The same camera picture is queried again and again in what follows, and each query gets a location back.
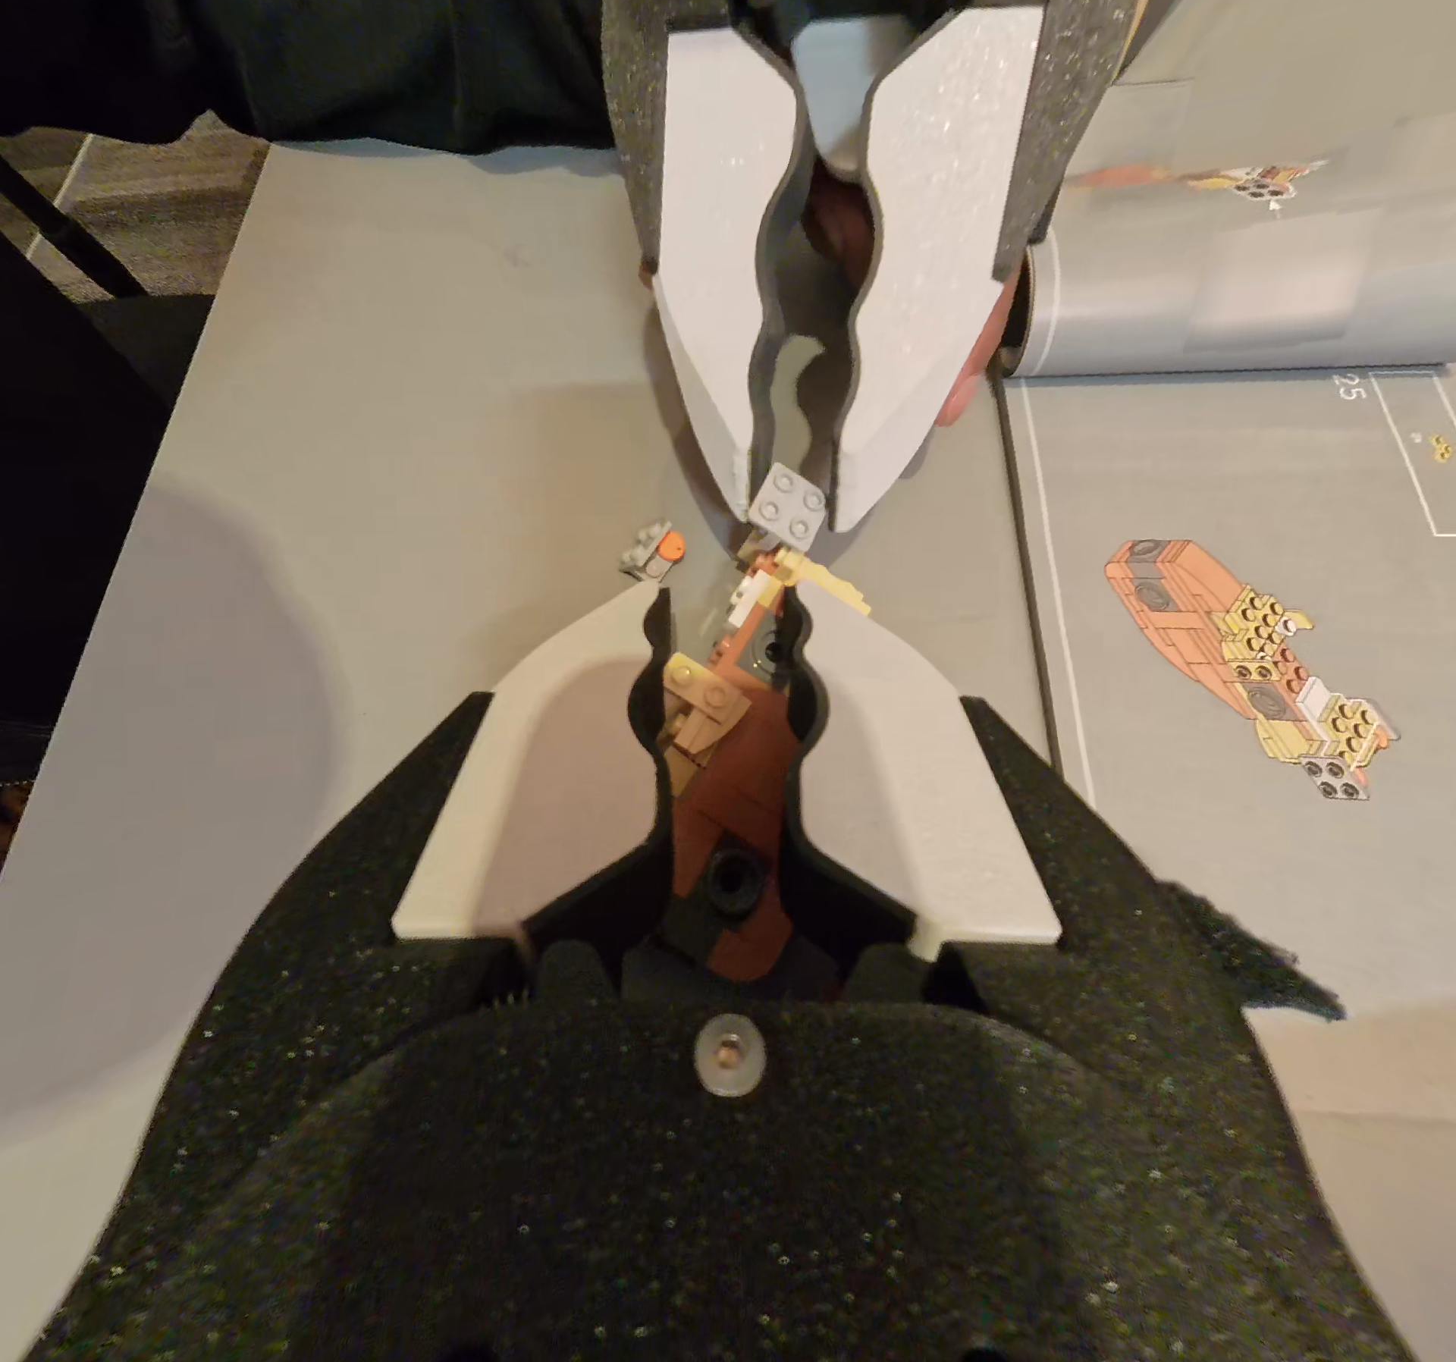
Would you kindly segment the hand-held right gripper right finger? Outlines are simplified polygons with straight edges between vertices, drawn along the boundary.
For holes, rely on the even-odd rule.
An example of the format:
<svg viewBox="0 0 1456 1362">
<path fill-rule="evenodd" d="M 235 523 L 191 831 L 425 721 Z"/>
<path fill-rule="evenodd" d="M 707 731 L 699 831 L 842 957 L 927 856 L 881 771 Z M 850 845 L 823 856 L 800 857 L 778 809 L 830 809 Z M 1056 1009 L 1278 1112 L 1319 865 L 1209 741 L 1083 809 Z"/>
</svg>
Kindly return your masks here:
<svg viewBox="0 0 1456 1362">
<path fill-rule="evenodd" d="M 806 841 L 912 914 L 907 952 L 1056 946 L 1063 922 L 953 686 L 872 613 L 795 589 L 827 726 L 800 768 Z"/>
</svg>

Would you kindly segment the small pale grey brick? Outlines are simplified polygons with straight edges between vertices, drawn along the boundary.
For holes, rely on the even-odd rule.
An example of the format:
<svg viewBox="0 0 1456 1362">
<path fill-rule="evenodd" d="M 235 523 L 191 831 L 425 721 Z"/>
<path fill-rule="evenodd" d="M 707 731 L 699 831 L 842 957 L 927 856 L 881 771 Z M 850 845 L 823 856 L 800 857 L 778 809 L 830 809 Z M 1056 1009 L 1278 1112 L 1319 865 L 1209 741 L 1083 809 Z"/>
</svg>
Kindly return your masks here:
<svg viewBox="0 0 1456 1362">
<path fill-rule="evenodd" d="M 775 461 L 762 482 L 746 523 L 775 543 L 806 552 L 827 516 L 827 499 L 806 476 Z"/>
</svg>

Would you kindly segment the grey instruction booklet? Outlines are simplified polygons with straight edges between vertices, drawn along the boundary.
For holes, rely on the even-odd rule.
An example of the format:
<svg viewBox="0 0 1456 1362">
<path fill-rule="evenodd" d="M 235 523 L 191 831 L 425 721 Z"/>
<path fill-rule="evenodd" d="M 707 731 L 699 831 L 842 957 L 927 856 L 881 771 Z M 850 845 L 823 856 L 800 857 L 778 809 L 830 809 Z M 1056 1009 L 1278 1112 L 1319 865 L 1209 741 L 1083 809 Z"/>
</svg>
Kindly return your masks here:
<svg viewBox="0 0 1456 1362">
<path fill-rule="evenodd" d="M 1451 1006 L 1451 0 L 1162 0 L 1006 387 L 1064 777 L 1350 1014 Z"/>
</svg>

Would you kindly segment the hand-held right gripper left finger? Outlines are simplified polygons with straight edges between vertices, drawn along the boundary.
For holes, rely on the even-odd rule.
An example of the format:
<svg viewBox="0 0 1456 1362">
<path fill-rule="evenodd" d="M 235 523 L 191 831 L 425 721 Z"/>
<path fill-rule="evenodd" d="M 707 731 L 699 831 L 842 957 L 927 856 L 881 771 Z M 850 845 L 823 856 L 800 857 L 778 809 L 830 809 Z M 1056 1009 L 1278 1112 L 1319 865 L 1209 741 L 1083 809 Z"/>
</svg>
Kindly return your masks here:
<svg viewBox="0 0 1456 1362">
<path fill-rule="evenodd" d="M 650 836 L 653 763 L 626 696 L 646 670 L 657 595 L 615 595 L 505 674 L 392 907 L 392 937 L 523 937 L 528 917 Z"/>
</svg>

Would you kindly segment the orange tan brick model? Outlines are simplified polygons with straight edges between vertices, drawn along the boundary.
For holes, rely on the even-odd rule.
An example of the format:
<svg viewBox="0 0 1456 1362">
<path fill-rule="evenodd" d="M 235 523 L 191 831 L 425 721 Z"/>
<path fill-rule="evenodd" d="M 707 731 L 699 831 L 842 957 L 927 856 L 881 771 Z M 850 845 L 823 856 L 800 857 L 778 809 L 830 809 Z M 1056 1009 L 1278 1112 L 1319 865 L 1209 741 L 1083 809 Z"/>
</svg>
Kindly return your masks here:
<svg viewBox="0 0 1456 1362">
<path fill-rule="evenodd" d="M 755 985 L 784 964 L 792 917 L 778 899 L 788 726 L 778 613 L 788 589 L 817 589 L 857 613 L 865 595 L 805 552 L 750 533 L 704 658 L 665 661 L 657 748 L 670 777 L 670 904 L 662 940 L 713 978 Z"/>
</svg>

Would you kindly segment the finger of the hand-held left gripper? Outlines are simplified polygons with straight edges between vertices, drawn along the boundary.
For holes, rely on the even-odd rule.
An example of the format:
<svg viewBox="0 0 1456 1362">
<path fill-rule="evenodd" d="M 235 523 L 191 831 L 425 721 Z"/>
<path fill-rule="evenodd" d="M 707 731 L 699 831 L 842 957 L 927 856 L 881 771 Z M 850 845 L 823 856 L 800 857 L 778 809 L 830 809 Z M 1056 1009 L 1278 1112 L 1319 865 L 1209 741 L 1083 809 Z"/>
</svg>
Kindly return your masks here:
<svg viewBox="0 0 1456 1362">
<path fill-rule="evenodd" d="M 775 437 L 770 244 L 800 163 L 805 115 L 780 59 L 734 28 L 673 30 L 653 301 L 691 433 L 737 520 Z"/>
<path fill-rule="evenodd" d="M 877 255 L 850 308 L 830 526 L 850 532 L 939 422 L 1000 283 L 990 278 L 1046 7 L 967 7 L 868 94 L 862 184 Z"/>
</svg>

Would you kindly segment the person's dark jacket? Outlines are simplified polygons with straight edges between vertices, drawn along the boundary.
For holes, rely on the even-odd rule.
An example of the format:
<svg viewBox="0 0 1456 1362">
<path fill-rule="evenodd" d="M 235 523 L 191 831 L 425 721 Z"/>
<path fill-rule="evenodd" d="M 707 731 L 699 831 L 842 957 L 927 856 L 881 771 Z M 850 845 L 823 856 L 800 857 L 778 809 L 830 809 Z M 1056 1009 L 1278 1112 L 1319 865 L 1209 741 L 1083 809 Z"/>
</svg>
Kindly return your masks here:
<svg viewBox="0 0 1456 1362">
<path fill-rule="evenodd" d="M 22 818 L 213 296 L 70 301 L 0 244 L 0 853 Z"/>
</svg>

